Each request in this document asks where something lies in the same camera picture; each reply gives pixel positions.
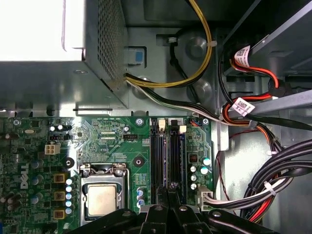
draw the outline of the white plastic connector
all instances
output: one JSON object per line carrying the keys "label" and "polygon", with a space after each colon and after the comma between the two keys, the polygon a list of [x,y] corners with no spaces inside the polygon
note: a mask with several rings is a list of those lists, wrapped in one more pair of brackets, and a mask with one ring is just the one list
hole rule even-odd
{"label": "white plastic connector", "polygon": [[197,188],[197,205],[200,207],[201,211],[209,211],[211,207],[204,204],[204,197],[213,197],[214,193],[210,191],[205,185],[198,186]]}
{"label": "white plastic connector", "polygon": [[57,155],[60,153],[60,144],[45,145],[44,154],[45,155]]}
{"label": "white plastic connector", "polygon": [[165,131],[166,128],[166,120],[160,119],[158,120],[158,126],[160,131]]}
{"label": "white plastic connector", "polygon": [[179,126],[179,134],[186,133],[186,125],[180,125]]}

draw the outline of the white sticker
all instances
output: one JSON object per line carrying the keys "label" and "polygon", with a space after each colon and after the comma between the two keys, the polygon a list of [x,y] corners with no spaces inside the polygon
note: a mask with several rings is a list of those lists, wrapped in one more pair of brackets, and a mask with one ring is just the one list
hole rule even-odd
{"label": "white sticker", "polygon": [[255,108],[255,106],[251,105],[249,102],[240,97],[236,100],[232,107],[242,116],[246,116],[246,114],[249,114]]}
{"label": "white sticker", "polygon": [[245,67],[249,67],[249,64],[248,64],[249,50],[250,50],[250,45],[240,49],[239,51],[237,51],[234,55],[234,59],[235,59],[236,63],[243,65]]}

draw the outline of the chip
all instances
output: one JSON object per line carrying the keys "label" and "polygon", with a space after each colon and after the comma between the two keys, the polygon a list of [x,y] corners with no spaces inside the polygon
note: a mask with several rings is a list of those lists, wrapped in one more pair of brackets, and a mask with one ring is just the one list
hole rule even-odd
{"label": "chip", "polygon": [[65,219],[65,211],[64,210],[54,210],[53,211],[54,219]]}
{"label": "chip", "polygon": [[54,201],[65,201],[65,191],[54,192]]}
{"label": "chip", "polygon": [[39,127],[39,121],[36,121],[36,120],[32,121],[31,126],[33,126],[33,128]]}
{"label": "chip", "polygon": [[10,233],[17,233],[17,232],[18,232],[18,227],[17,227],[17,225],[12,225],[12,226],[11,226]]}
{"label": "chip", "polygon": [[25,139],[25,145],[30,145],[31,144],[31,139]]}
{"label": "chip", "polygon": [[54,183],[65,183],[66,177],[64,173],[54,174],[53,175],[53,182]]}

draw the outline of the cable tie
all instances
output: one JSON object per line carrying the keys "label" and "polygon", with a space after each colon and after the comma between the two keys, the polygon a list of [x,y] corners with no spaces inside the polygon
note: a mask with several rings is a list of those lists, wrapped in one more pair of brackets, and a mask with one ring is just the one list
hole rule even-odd
{"label": "cable tie", "polygon": [[177,38],[176,37],[168,38],[168,43],[175,43],[175,42],[177,42]]}
{"label": "cable tie", "polygon": [[216,40],[212,40],[207,43],[207,46],[210,46],[210,47],[216,47],[217,45],[218,45],[218,42]]}
{"label": "cable tie", "polygon": [[273,156],[273,155],[276,155],[276,154],[277,154],[277,151],[268,150],[268,151],[267,151],[267,154],[268,154],[268,156]]}
{"label": "cable tie", "polygon": [[248,124],[248,128],[255,128],[258,125],[257,121],[250,120]]}
{"label": "cable tie", "polygon": [[256,189],[254,186],[252,186],[250,183],[248,184],[248,187],[253,190],[255,193],[258,192],[258,189]]}
{"label": "cable tie", "polygon": [[266,187],[266,189],[269,190],[273,196],[276,196],[276,192],[274,191],[272,185],[269,182],[264,181],[264,187]]}

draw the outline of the cable clip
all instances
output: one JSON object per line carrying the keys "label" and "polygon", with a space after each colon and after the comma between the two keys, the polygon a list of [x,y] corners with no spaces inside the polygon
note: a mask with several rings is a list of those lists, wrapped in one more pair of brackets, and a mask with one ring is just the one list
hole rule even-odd
{"label": "cable clip", "polygon": [[264,181],[264,187],[269,190],[273,196],[276,196],[276,192],[273,190],[273,187],[269,182]]}
{"label": "cable clip", "polygon": [[257,121],[253,121],[253,120],[250,120],[249,121],[249,124],[248,124],[248,128],[256,128],[256,126],[258,125],[258,122]]}
{"label": "cable clip", "polygon": [[270,150],[267,151],[268,156],[274,156],[276,154],[277,154],[277,151],[270,151]]}
{"label": "cable clip", "polygon": [[168,43],[175,43],[175,42],[177,42],[177,38],[176,37],[168,38]]}
{"label": "cable clip", "polygon": [[216,47],[217,45],[218,45],[218,42],[216,40],[212,40],[207,43],[207,46],[210,46],[210,47]]}

